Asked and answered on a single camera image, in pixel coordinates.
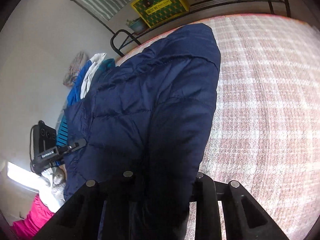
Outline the navy blue puffer jacket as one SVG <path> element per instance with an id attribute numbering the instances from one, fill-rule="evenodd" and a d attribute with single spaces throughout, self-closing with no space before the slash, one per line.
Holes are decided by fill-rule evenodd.
<path id="1" fill-rule="evenodd" d="M 116 200 L 103 235 L 184 239 L 220 62 L 211 27 L 185 25 L 103 73 L 66 109 L 68 139 L 87 144 L 65 156 L 65 198 L 90 179 L 107 182 Z"/>

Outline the folded blue clothes pile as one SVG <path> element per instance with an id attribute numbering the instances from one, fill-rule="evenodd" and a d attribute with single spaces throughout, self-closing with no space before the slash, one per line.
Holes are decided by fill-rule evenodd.
<path id="1" fill-rule="evenodd" d="M 67 96 L 67 106 L 82 100 L 100 76 L 115 66 L 115 60 L 108 59 L 106 53 L 97 53 L 87 60 L 75 77 L 75 81 L 72 82 L 71 91 Z"/>

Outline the black metal clothes rack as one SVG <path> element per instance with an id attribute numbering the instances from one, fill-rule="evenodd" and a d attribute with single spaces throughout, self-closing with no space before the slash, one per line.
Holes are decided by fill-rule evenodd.
<path id="1" fill-rule="evenodd" d="M 89 13 L 98 22 L 100 22 L 109 32 L 111 32 L 112 37 L 110 39 L 110 46 L 113 49 L 113 51 L 115 51 L 120 57 L 124 56 L 124 54 L 121 51 L 123 48 L 125 48 L 126 46 L 128 46 L 132 42 L 135 42 L 137 45 L 140 46 L 141 43 L 138 39 L 141 38 L 142 36 L 146 35 L 149 32 L 151 32 L 151 31 L 153 31 L 153 30 L 155 30 L 155 29 L 157 29 L 157 28 L 159 28 L 159 27 L 161 27 L 171 21 L 182 18 L 184 16 L 195 14 L 197 12 L 201 12 L 201 11 L 204 11 L 207 9 L 221 7 L 224 5 L 231 5 L 231 4 L 238 4 L 238 3 L 251 3 L 251 2 L 267 2 L 269 10 L 270 10 L 270 14 L 275 15 L 276 13 L 274 11 L 273 3 L 281 3 L 281 4 L 285 5 L 286 17 L 288 17 L 288 18 L 292 17 L 289 0 L 204 0 L 204 1 L 200 1 L 200 2 L 197 2 L 197 3 L 190 5 L 189 12 L 182 15 L 182 16 L 178 16 L 175 19 L 172 19 L 172 20 L 169 20 L 165 23 L 162 23 L 157 27 L 153 27 L 153 28 L 148 27 L 148 29 L 146 29 L 145 31 L 138 33 L 138 34 L 135 34 L 135 33 L 130 33 L 129 31 L 127 31 L 125 29 L 119 29 L 116 32 L 113 31 L 106 24 L 107 21 L 100 20 L 99 18 L 94 16 L 89 10 L 87 10 L 85 7 L 83 7 L 81 4 L 79 4 L 75 0 L 70 0 L 70 1 L 74 2 L 80 8 L 84 9 L 84 11 Z"/>

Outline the blue folding mattress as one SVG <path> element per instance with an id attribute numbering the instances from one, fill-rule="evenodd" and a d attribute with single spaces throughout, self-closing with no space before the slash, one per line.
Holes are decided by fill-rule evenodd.
<path id="1" fill-rule="evenodd" d="M 68 142 L 68 127 L 65 115 L 62 115 L 57 122 L 57 137 L 56 145 L 67 145 Z"/>

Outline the pink garment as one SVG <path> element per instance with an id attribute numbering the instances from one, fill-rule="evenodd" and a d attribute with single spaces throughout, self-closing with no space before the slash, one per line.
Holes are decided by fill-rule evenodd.
<path id="1" fill-rule="evenodd" d="M 18 239 L 33 239 L 53 215 L 55 213 L 43 204 L 40 195 L 37 194 L 26 218 L 13 222 L 10 230 Z"/>

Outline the folded floral quilt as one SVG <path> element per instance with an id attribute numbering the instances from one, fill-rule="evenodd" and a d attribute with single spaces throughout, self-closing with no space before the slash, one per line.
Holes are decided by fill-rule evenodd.
<path id="1" fill-rule="evenodd" d="M 71 62 L 67 70 L 67 73 L 63 78 L 62 83 L 64 86 L 69 88 L 74 86 L 76 79 L 80 73 L 80 70 L 82 69 L 82 67 L 85 65 L 87 61 L 88 61 L 88 56 L 85 52 L 80 51 L 79 53 L 77 53 L 77 55 Z"/>

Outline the small potted plant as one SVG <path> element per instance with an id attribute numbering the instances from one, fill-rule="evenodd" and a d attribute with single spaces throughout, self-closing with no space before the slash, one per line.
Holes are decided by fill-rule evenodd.
<path id="1" fill-rule="evenodd" d="M 127 20 L 126 25 L 135 33 L 141 33 L 148 29 L 148 25 L 143 21 L 141 17 L 135 20 Z"/>

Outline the yellow green storage crate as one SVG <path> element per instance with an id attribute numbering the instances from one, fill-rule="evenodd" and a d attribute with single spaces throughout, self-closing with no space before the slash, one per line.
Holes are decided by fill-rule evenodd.
<path id="1" fill-rule="evenodd" d="M 149 28 L 182 16 L 190 9 L 187 0 L 135 0 L 131 7 Z"/>

